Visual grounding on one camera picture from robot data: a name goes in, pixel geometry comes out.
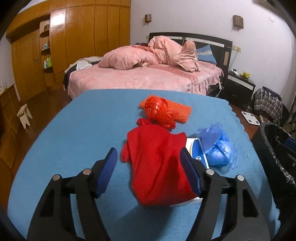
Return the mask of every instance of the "plaid shirt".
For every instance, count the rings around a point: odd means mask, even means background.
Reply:
[[[275,124],[279,124],[283,113],[283,103],[261,88],[255,93],[254,109],[265,111],[273,118]]]

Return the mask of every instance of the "yellow toy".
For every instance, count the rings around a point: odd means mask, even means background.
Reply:
[[[248,72],[243,72],[242,76],[246,79],[248,79],[250,77],[250,73]]]

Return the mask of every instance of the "wooden stool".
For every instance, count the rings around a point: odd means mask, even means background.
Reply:
[[[32,119],[33,117],[32,117],[32,115],[31,115],[31,113],[30,113],[30,111],[29,111],[29,109],[28,109],[28,107],[27,107],[27,104],[24,104],[24,105],[20,108],[20,110],[19,110],[18,113],[17,113],[17,116],[20,118],[20,121],[21,121],[21,123],[22,123],[24,129],[26,129],[26,124],[27,124],[28,126],[31,125],[30,122],[29,122],[29,120],[28,120],[28,117],[30,117],[31,119]]]

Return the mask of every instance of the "trash can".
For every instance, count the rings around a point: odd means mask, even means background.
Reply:
[[[251,141],[280,210],[281,227],[272,240],[296,240],[296,141],[270,122],[262,123]]]

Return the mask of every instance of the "white scale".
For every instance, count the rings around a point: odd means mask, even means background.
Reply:
[[[257,118],[253,114],[242,111],[242,115],[250,124],[256,125],[256,126],[260,125],[260,122],[257,120]]]

